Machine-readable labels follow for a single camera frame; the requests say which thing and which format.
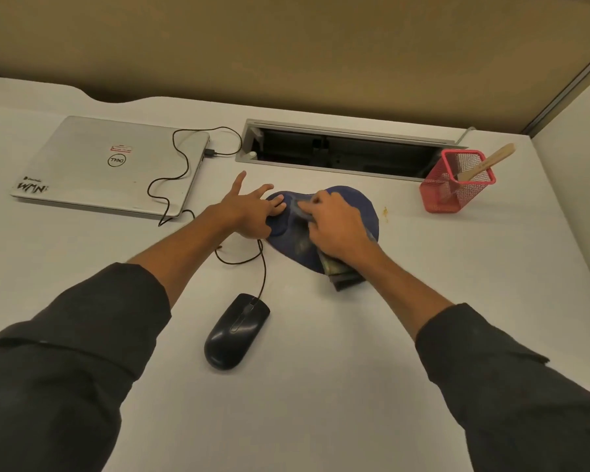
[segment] hand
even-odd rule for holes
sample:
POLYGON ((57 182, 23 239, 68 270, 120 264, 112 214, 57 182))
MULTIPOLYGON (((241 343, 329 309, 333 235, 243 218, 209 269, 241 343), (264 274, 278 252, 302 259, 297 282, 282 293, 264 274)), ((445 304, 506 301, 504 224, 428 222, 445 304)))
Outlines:
POLYGON ((310 202, 298 205, 315 218, 308 224, 310 240, 327 255, 355 268, 359 256, 375 246, 367 236, 361 212, 338 192, 320 190, 310 202))
POLYGON ((267 238, 271 228, 267 225, 267 217, 284 212, 286 204, 283 195, 272 200, 262 200, 261 197, 273 188, 273 184, 264 184, 250 194, 240 195, 240 188, 247 173, 238 174, 231 186, 231 190, 219 204, 222 214, 231 227, 240 235, 247 238, 267 238))

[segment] wooden spatula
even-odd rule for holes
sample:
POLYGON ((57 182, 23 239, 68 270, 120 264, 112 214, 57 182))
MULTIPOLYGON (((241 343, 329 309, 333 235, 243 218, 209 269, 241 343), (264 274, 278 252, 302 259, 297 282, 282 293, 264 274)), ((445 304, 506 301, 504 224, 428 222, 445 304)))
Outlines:
POLYGON ((459 182, 471 181, 472 178, 479 175, 481 172, 485 172, 490 167, 495 166, 496 164, 498 164, 498 162, 511 156, 511 154, 513 154, 514 152, 516 152, 516 146, 514 144, 507 144, 505 146, 502 146, 500 149, 494 152, 494 154, 490 155, 481 163, 476 164, 476 166, 472 167, 470 170, 466 170, 465 172, 458 174, 457 180, 459 182))

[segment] dell logo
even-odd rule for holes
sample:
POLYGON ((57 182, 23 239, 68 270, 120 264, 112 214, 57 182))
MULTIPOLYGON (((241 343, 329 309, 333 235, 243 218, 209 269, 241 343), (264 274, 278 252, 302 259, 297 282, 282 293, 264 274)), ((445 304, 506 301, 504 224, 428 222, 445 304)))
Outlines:
POLYGON ((127 158, 125 157, 125 154, 114 154, 113 156, 111 156, 110 158, 107 159, 107 163, 111 166, 111 167, 118 167, 121 166, 125 163, 125 160, 127 160, 127 158))

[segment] right hand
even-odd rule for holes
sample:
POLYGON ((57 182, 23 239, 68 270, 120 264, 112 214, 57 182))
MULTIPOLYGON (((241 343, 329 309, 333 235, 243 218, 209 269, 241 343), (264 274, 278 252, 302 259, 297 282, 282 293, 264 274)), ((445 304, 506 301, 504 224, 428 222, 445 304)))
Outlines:
POLYGON ((338 192, 320 190, 310 202, 298 205, 314 217, 315 221, 308 223, 310 240, 327 255, 355 267, 358 258, 375 247, 367 236, 361 212, 338 192))

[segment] blue mouse pad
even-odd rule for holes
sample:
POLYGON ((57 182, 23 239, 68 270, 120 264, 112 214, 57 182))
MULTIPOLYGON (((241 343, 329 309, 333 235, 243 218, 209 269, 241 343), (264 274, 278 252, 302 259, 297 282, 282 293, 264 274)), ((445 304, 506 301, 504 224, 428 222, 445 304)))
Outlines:
MULTIPOLYGON (((356 207, 361 212, 363 224, 368 230, 370 238, 378 241, 378 215, 376 215, 372 203, 362 192, 346 186, 335 186, 326 189, 326 191, 329 194, 338 192, 349 205, 356 207)), ((308 236, 308 221, 311 218, 297 206, 297 202, 309 201, 314 194, 282 191, 271 194, 268 200, 280 194, 284 196, 286 209, 278 216, 267 217, 267 225, 271 227, 271 235, 268 237, 267 242, 275 250, 304 265, 306 268, 317 273, 326 274, 317 247, 313 245, 308 236)), ((337 274, 343 273, 345 271, 337 271, 337 274)))

